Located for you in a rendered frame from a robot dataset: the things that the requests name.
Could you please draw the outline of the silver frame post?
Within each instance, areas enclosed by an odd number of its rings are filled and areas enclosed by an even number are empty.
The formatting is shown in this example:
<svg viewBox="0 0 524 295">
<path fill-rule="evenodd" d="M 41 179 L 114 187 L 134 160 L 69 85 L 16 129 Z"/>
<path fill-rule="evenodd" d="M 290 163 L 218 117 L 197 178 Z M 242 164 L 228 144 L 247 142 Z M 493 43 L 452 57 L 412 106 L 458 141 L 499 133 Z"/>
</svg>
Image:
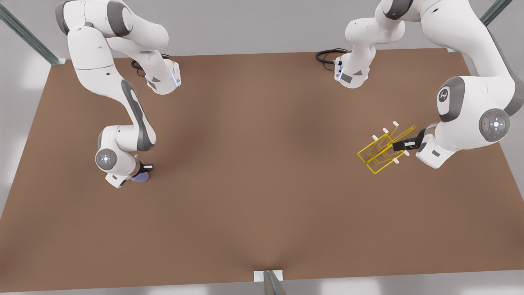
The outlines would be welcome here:
<svg viewBox="0 0 524 295">
<path fill-rule="evenodd" d="M 263 282 L 264 295 L 288 295 L 282 285 L 282 270 L 254 271 L 254 282 Z"/>
<path fill-rule="evenodd" d="M 480 21 L 489 28 L 489 25 L 504 11 L 513 0 L 468 0 L 470 5 L 483 6 L 485 9 L 479 16 Z"/>
<path fill-rule="evenodd" d="M 0 4 L 0 20 L 26 42 L 35 52 L 44 58 L 50 65 L 65 65 L 66 59 L 58 58 L 45 46 L 26 26 L 15 17 L 3 4 Z"/>
</svg>

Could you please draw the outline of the yellow wire cup holder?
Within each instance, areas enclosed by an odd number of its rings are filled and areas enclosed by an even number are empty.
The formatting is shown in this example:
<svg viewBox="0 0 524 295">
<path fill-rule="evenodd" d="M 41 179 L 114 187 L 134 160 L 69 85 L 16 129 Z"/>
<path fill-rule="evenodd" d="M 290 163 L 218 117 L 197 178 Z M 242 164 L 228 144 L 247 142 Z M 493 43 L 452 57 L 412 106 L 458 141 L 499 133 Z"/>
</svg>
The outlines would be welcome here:
<svg viewBox="0 0 524 295">
<path fill-rule="evenodd" d="M 373 174 L 377 174 L 391 163 L 398 164 L 398 159 L 403 155 L 410 155 L 407 150 L 395 151 L 393 144 L 403 140 L 417 125 L 413 125 L 404 132 L 398 131 L 399 124 L 396 121 L 393 121 L 393 125 L 395 128 L 392 131 L 383 128 L 382 136 L 373 136 L 374 141 L 357 153 Z"/>
</svg>

